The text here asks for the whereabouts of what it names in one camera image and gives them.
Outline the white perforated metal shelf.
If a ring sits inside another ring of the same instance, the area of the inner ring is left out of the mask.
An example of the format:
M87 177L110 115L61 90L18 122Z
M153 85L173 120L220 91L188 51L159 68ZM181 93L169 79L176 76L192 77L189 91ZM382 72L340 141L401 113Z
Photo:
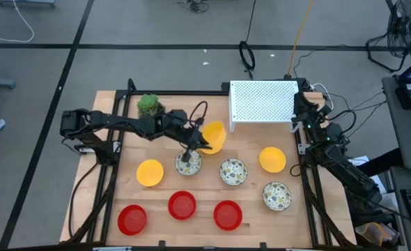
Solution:
M238 123L292 123L296 81L243 81L229 84L229 130Z

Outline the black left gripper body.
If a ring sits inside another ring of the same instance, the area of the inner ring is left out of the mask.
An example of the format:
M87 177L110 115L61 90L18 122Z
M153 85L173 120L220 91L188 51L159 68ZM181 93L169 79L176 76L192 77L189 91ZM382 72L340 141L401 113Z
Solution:
M162 116L164 135L184 144L186 147L200 147L201 117L191 120L181 109L172 109Z

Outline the black floor fan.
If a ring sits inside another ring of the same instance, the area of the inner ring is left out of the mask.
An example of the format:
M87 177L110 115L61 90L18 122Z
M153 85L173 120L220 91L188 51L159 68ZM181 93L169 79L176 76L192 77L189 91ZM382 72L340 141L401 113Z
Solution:
M411 0L385 0L390 15L386 32L366 41L367 59L391 73L400 71L407 56L411 56ZM389 53L400 59L397 69L390 68L375 60L371 48L375 47L381 40L387 39Z

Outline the bag with orange contents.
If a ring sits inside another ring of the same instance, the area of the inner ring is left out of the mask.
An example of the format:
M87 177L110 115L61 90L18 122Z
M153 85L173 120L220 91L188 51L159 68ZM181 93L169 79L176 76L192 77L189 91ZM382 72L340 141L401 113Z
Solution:
M401 234L388 225L368 222L355 227L358 243L371 248L395 248Z

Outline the grey metal base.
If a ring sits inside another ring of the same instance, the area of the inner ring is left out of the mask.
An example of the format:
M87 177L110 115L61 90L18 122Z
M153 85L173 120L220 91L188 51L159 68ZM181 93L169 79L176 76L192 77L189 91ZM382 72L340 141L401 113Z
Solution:
M0 0L0 6L5 4L16 6L49 6L55 8L55 0Z

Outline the potted succulent plant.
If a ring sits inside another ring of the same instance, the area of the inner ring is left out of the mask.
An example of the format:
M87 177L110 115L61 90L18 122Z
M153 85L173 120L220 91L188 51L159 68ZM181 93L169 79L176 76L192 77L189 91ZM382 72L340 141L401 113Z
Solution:
M140 119L163 114L166 111L155 94L144 94L137 103L137 109Z

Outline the leaf patterned mini bowl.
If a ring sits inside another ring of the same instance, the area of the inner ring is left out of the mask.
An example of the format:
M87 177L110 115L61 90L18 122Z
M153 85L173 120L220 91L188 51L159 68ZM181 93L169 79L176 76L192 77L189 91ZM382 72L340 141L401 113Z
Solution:
M183 162L182 158L185 151L180 152L175 159L175 167L178 173L184 176L193 176L201 168L202 159L201 156L196 151L190 152L190 158L187 162Z
M262 192L265 205L272 211L285 211L292 202L292 193L278 181L268 183Z
M225 184L237 186L243 184L247 179L248 169L243 161L229 158L221 164L219 175Z

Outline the red mini bowl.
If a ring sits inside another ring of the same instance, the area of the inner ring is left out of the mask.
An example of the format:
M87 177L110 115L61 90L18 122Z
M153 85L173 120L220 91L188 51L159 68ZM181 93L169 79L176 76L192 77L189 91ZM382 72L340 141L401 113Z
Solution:
M139 234L147 223L145 210L136 204L126 206L119 214L118 228L122 234L134 236Z
M242 209L234 201L221 201L216 205L213 211L213 219L220 229L233 231L237 229L242 222Z
M168 210L176 220L187 220L196 211L196 199L188 191L177 191L169 199Z

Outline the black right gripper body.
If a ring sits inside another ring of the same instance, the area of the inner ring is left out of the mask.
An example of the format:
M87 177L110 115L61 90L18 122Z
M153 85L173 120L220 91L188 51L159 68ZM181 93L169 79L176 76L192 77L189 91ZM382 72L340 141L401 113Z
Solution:
M313 133L321 129L320 124L326 121L326 116L331 112L328 105L322 108L315 103L299 103L297 105L297 120L302 123L306 133Z

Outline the yellow mini bowl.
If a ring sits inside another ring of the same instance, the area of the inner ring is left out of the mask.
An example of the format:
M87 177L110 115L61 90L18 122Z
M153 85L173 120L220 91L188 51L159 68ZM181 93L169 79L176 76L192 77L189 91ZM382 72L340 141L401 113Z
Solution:
M258 157L261 167L269 173L279 173L286 166L286 155L276 147L264 148Z
M202 128L203 138L208 142L210 149L201 149L205 154L218 153L226 140L226 130L221 121L212 121Z
M145 160L137 168L137 180L146 187L157 185L164 176L164 168L157 160Z

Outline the grey desk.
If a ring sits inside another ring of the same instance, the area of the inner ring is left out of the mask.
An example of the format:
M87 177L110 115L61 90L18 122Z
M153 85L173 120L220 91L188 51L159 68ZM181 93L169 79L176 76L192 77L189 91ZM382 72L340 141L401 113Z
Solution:
M394 77L384 77L382 85L403 164L406 168L411 169L411 109L402 107L396 94L398 82Z

